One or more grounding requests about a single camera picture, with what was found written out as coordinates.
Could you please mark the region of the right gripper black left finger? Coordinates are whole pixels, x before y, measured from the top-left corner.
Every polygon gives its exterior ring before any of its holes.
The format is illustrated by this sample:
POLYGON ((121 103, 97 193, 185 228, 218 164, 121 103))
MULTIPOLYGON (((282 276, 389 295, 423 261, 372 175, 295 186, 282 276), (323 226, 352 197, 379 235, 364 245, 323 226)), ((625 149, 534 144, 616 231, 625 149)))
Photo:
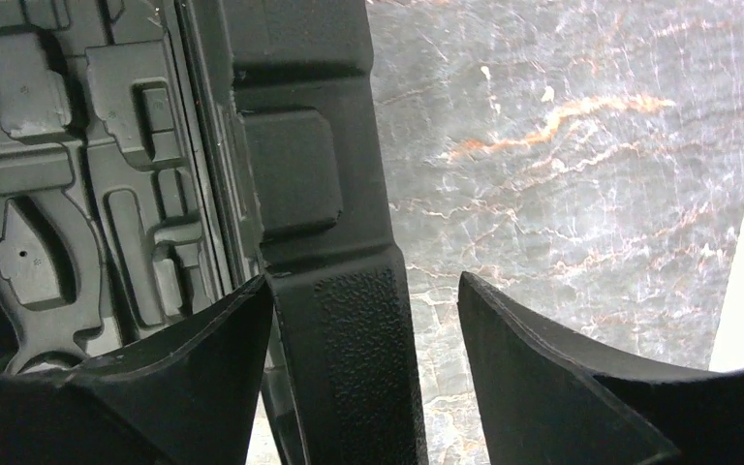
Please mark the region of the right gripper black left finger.
POLYGON ((0 374, 0 464, 241 464, 272 322, 262 276, 69 370, 0 374))

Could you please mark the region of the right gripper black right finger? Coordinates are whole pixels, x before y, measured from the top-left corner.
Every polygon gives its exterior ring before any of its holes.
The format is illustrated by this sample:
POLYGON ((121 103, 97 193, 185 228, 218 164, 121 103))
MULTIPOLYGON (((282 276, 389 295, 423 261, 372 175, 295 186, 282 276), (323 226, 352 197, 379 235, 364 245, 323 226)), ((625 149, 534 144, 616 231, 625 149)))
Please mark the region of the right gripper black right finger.
POLYGON ((494 464, 744 464, 744 369, 626 353, 465 272, 458 315, 494 464))

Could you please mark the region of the black plastic tool case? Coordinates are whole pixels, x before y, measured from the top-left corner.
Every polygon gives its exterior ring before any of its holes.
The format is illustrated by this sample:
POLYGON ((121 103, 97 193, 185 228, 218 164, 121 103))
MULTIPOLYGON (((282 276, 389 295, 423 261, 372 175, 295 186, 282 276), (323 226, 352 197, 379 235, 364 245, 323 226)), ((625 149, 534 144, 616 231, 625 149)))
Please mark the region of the black plastic tool case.
POLYGON ((372 64, 361 1, 0 1, 0 374, 262 276, 281 461, 426 463, 372 64))

